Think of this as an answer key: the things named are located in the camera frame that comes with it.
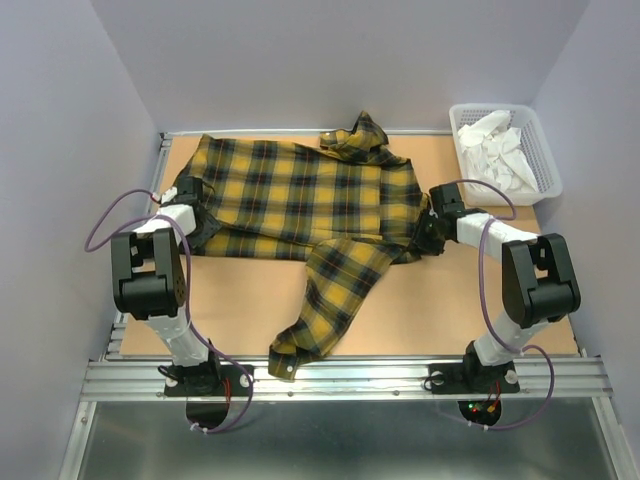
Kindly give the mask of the yellow plaid long sleeve shirt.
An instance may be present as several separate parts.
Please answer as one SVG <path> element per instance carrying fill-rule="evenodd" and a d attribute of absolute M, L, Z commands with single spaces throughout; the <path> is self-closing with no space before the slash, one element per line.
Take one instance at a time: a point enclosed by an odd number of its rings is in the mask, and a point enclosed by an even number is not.
<path fill-rule="evenodd" d="M 315 147 L 205 135 L 181 176 L 202 181 L 220 224 L 202 255 L 305 265 L 299 316 L 269 347 L 273 377 L 327 357 L 388 269 L 421 258 L 413 237 L 427 197 L 367 113 Z"/>

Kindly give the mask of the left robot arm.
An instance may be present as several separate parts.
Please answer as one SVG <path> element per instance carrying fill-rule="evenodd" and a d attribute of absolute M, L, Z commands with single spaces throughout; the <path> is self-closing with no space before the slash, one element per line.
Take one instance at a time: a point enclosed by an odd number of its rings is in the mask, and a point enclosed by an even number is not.
<path fill-rule="evenodd" d="M 220 229 L 205 208 L 203 181 L 187 176 L 165 192 L 149 221 L 110 241 L 116 307 L 146 323 L 171 354 L 172 363 L 159 368 L 167 395 L 208 396 L 222 384 L 219 359 L 189 326 L 180 260 L 183 247 L 194 253 Z"/>

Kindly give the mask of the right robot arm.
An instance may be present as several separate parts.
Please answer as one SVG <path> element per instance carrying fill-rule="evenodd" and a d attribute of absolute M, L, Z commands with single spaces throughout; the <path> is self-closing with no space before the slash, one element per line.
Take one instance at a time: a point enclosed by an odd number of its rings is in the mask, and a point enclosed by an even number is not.
<path fill-rule="evenodd" d="M 457 363 L 431 366 L 424 381 L 435 394 L 485 393 L 494 387 L 519 389 L 514 361 L 530 349 L 531 339 L 576 311 L 581 293 L 566 240 L 559 234 L 535 234 L 511 226 L 509 218 L 470 208 L 457 183 L 433 187 L 420 214 L 412 247 L 441 255 L 447 242 L 473 247 L 478 260 L 491 257 L 501 266 L 502 311 L 472 341 Z"/>

